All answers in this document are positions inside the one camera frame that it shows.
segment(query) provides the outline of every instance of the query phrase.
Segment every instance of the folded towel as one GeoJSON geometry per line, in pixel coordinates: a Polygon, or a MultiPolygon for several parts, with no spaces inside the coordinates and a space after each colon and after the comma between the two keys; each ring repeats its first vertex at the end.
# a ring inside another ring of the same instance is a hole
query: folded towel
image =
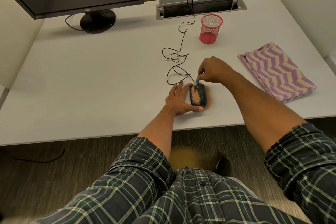
{"type": "Polygon", "coordinates": [[[240,54],[238,58],[266,92],[281,102],[303,97],[317,88],[275,43],[240,54]]]}

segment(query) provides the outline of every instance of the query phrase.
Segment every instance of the shirt sleeve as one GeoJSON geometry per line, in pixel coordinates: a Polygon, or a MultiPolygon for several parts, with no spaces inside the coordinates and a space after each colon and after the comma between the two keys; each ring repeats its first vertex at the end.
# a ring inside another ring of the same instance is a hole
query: shirt sleeve
{"type": "Polygon", "coordinates": [[[33,223],[130,223],[168,190],[172,174],[158,147],[134,138],[91,187],[33,223]]]}
{"type": "Polygon", "coordinates": [[[265,164],[313,223],[336,223],[336,145],[322,131],[294,127],[268,150],[265,164]]]}

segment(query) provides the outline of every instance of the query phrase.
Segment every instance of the monitor stand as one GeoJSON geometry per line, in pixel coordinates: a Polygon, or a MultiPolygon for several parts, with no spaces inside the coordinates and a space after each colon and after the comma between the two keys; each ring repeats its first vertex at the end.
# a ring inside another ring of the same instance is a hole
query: monitor stand
{"type": "Polygon", "coordinates": [[[110,10],[100,10],[86,13],[79,25],[91,34],[97,34],[108,30],[116,22],[116,14],[110,10]]]}

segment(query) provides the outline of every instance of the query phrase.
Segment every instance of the hand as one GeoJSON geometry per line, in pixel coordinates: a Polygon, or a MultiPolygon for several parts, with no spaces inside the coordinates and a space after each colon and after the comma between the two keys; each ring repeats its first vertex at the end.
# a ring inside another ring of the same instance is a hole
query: hand
{"type": "Polygon", "coordinates": [[[192,83],[187,84],[182,88],[183,81],[170,90],[166,97],[166,107],[173,112],[174,115],[181,115],[186,112],[202,112],[203,107],[194,106],[186,103],[186,94],[192,83]]]}
{"type": "Polygon", "coordinates": [[[198,69],[197,79],[227,86],[237,72],[219,58],[205,58],[198,69]]]}

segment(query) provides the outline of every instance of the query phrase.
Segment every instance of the shoe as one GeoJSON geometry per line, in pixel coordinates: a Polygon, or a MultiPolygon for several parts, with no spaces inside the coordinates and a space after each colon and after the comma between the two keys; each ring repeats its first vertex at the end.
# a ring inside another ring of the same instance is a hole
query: shoe
{"type": "Polygon", "coordinates": [[[231,175],[231,164],[227,157],[222,157],[216,165],[216,174],[221,176],[231,175]]]}

